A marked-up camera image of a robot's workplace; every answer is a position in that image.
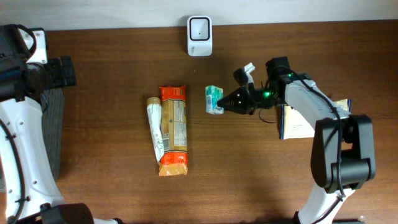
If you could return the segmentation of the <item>teal tissue pack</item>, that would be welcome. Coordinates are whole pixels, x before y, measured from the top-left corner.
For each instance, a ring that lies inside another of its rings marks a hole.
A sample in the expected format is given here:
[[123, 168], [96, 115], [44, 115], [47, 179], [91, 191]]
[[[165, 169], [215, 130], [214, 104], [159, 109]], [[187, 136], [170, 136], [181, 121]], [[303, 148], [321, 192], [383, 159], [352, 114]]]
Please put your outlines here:
[[224, 109], [217, 105], [218, 100], [224, 97], [223, 89], [214, 85], [205, 88], [206, 112], [219, 115], [224, 113]]

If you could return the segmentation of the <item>yellow noodle packet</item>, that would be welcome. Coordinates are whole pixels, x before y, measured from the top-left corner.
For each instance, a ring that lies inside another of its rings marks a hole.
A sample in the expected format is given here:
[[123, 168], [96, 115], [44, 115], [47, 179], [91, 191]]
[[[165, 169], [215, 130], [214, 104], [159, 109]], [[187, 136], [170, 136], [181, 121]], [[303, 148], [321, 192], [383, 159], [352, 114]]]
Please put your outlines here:
[[336, 119], [334, 112], [322, 100], [318, 100], [320, 106], [310, 105], [309, 108], [298, 106], [292, 108], [290, 105], [281, 107], [282, 115], [280, 121], [280, 139], [312, 138], [315, 135], [314, 127], [321, 119]]

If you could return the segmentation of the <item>orange pasta packet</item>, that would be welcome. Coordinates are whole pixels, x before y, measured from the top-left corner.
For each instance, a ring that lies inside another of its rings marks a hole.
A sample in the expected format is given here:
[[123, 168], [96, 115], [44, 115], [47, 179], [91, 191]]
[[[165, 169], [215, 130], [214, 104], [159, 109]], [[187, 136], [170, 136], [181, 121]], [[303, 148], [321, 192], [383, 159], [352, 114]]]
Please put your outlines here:
[[160, 176], [188, 173], [186, 86], [160, 87], [161, 132], [164, 155], [159, 162]]

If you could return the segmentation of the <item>beige white tube packet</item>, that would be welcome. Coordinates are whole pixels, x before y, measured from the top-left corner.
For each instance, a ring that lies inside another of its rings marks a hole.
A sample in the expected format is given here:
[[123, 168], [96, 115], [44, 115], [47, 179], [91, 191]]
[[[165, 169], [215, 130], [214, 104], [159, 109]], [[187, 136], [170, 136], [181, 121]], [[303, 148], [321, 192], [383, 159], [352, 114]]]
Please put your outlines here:
[[160, 104], [160, 98], [150, 97], [147, 99], [147, 115], [152, 142], [154, 145], [155, 158], [157, 162], [160, 162], [165, 152], [161, 131], [162, 107]]

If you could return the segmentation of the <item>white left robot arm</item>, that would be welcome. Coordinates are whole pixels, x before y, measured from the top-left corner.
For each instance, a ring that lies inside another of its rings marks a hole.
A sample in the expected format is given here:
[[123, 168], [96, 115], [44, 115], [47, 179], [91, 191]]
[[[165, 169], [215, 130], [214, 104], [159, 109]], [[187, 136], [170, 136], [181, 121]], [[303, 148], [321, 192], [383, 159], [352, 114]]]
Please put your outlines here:
[[47, 57], [42, 28], [1, 26], [1, 164], [8, 223], [102, 223], [84, 203], [65, 203], [42, 132], [45, 90], [76, 85], [69, 56]]

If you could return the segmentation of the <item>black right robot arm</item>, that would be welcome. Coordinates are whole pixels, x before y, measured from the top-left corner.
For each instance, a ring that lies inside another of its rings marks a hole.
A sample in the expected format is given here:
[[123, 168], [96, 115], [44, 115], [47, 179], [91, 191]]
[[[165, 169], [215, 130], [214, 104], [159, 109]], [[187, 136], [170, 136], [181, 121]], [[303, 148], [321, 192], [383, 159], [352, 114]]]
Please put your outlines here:
[[238, 114], [287, 105], [314, 129], [310, 167], [315, 181], [306, 204], [292, 223], [336, 223], [346, 199], [376, 175], [373, 124], [366, 115], [353, 115], [322, 93], [306, 73], [290, 68], [286, 56], [266, 62], [267, 81], [256, 88], [249, 63], [234, 72], [239, 88], [217, 105]]

